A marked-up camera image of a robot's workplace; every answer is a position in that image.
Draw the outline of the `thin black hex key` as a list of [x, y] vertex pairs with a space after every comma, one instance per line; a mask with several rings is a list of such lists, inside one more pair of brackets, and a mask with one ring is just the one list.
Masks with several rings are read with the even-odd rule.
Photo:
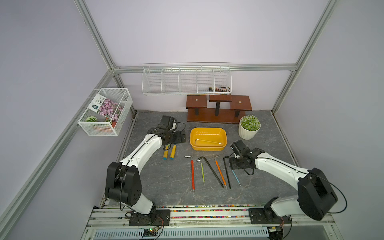
[[227, 162], [226, 159], [229, 159], [229, 156], [224, 156], [223, 157], [223, 162], [224, 162], [224, 167], [225, 167], [225, 172], [226, 172], [226, 177], [227, 177], [227, 182], [228, 182], [228, 188], [231, 189], [231, 182], [229, 178], [229, 173], [228, 173], [228, 167], [227, 167]]

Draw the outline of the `blue hex key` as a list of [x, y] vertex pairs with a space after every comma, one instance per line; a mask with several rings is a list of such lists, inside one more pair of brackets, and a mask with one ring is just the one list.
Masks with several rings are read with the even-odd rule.
[[234, 170], [232, 170], [232, 173], [233, 173], [233, 175], [234, 175], [234, 177], [235, 177], [235, 179], [236, 179], [238, 185], [241, 186], [240, 180], [239, 180], [239, 178], [237, 177], [237, 175], [236, 175], [236, 173], [235, 173]]

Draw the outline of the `orange hex key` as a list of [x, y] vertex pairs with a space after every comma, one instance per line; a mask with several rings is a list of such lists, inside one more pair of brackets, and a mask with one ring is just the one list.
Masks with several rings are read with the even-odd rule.
[[224, 178], [224, 175], [223, 175], [223, 173], [222, 173], [222, 171], [221, 171], [219, 162], [218, 162], [218, 159], [219, 159], [219, 158], [220, 158], [220, 155], [215, 156], [215, 163], [216, 163], [216, 166], [217, 166], [218, 171], [219, 171], [219, 173], [220, 173], [220, 176], [221, 176], [221, 179], [222, 179], [222, 181], [223, 181], [223, 184], [224, 184], [225, 188], [227, 189], [228, 186], [227, 186], [226, 180], [225, 180], [225, 178]]

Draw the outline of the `yellow hex key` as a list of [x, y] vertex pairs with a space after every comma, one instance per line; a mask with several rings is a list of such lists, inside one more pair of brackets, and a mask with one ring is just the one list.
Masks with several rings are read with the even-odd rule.
[[210, 144], [215, 144], [215, 145], [222, 145], [223, 143], [221, 142], [215, 142], [215, 141], [209, 141], [209, 140], [202, 140], [202, 139], [196, 139], [195, 144], [197, 142], [205, 142], [205, 143], [210, 143]]

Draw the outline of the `large black hex key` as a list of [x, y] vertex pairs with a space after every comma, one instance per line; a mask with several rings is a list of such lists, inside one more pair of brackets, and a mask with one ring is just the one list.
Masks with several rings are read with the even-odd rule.
[[213, 173], [214, 177], [215, 177], [216, 180], [219, 182], [220, 186], [221, 186], [222, 188], [224, 188], [224, 187], [225, 187], [224, 184], [223, 184], [222, 181], [219, 179], [218, 175], [215, 173], [215, 171], [214, 171], [212, 165], [209, 163], [209, 161], [207, 160], [207, 158], [206, 158], [206, 157], [199, 157], [198, 160], [199, 160], [199, 161], [202, 161], [202, 160], [205, 161], [205, 163], [208, 165], [209, 169], [210, 169], [211, 172]]

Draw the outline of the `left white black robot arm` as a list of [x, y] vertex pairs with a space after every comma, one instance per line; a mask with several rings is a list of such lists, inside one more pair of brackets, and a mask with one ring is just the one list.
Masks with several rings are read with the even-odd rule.
[[119, 202], [121, 210], [132, 210], [129, 225], [167, 226], [169, 210], [157, 210], [143, 193], [140, 173], [152, 155], [160, 148], [186, 142], [186, 132], [150, 129], [142, 142], [120, 162], [112, 162], [107, 169], [105, 197]]

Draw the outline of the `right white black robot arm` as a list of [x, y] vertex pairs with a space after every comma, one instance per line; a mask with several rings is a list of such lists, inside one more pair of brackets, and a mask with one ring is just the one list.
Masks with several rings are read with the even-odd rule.
[[250, 150], [232, 144], [231, 149], [233, 156], [229, 161], [232, 169], [267, 172], [297, 191], [296, 195], [274, 197], [265, 204], [261, 216], [267, 223], [275, 223], [282, 217], [293, 215], [306, 215], [321, 221], [338, 202], [335, 192], [338, 188], [317, 168], [307, 170], [288, 164], [259, 148]]

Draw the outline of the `yellow plastic storage box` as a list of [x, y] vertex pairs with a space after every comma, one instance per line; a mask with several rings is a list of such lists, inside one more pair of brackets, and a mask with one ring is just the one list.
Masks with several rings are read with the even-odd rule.
[[[209, 140], [215, 142], [221, 142], [222, 145], [215, 145], [205, 142], [197, 142], [195, 144], [196, 139]], [[195, 151], [213, 151], [218, 152], [224, 150], [227, 146], [227, 133], [222, 128], [194, 128], [190, 133], [190, 144]]]

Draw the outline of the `red hex key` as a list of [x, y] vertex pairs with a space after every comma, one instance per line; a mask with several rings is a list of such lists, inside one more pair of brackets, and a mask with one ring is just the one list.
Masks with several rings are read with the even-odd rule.
[[192, 190], [195, 191], [195, 172], [194, 172], [194, 160], [192, 156], [185, 156], [185, 159], [189, 159], [191, 163], [191, 177], [192, 177]]

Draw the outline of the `green hex key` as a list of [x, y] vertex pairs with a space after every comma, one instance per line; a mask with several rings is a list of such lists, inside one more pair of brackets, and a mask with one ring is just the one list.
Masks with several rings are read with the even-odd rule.
[[204, 164], [203, 164], [202, 160], [199, 160], [199, 159], [197, 160], [197, 163], [199, 163], [201, 166], [202, 181], [203, 181], [203, 185], [205, 185]]

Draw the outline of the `blue garden hand rake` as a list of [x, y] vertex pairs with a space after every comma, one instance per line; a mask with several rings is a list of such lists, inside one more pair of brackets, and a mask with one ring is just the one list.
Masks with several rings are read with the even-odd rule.
[[177, 146], [174, 145], [173, 148], [172, 148], [172, 151], [171, 151], [171, 155], [170, 155], [170, 159], [173, 160], [175, 158], [175, 155], [176, 155], [176, 148]]

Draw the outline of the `green garden trowel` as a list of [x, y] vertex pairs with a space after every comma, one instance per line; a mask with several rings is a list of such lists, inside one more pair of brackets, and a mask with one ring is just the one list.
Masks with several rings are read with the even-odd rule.
[[165, 146], [165, 149], [164, 149], [164, 154], [163, 154], [163, 159], [164, 160], [167, 160], [168, 159], [168, 153], [169, 153], [169, 149], [170, 149], [170, 145], [166, 145]]

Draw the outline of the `white pot green plant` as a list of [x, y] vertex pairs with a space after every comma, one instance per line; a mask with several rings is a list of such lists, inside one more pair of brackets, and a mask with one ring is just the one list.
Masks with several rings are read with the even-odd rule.
[[244, 140], [250, 140], [257, 134], [260, 128], [261, 123], [256, 116], [246, 115], [240, 120], [239, 136]]

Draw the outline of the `brown wooden stepped stand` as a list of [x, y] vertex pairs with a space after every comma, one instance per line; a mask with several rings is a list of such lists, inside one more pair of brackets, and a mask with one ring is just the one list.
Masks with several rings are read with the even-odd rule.
[[250, 97], [240, 95], [188, 95], [186, 109], [188, 122], [220, 124], [238, 124], [253, 110]]

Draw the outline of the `flower seed packet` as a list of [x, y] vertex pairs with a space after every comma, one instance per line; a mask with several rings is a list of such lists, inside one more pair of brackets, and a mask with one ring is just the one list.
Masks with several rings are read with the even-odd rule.
[[123, 106], [100, 94], [96, 94], [91, 103], [88, 105], [88, 109], [114, 122], [117, 122], [123, 111]]

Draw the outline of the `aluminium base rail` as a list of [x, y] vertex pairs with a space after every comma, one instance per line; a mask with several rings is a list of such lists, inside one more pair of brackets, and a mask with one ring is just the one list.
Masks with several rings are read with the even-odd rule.
[[306, 215], [262, 220], [261, 205], [165, 206], [151, 226], [131, 226], [131, 214], [105, 205], [94, 209], [83, 240], [341, 240], [331, 215], [315, 221]]

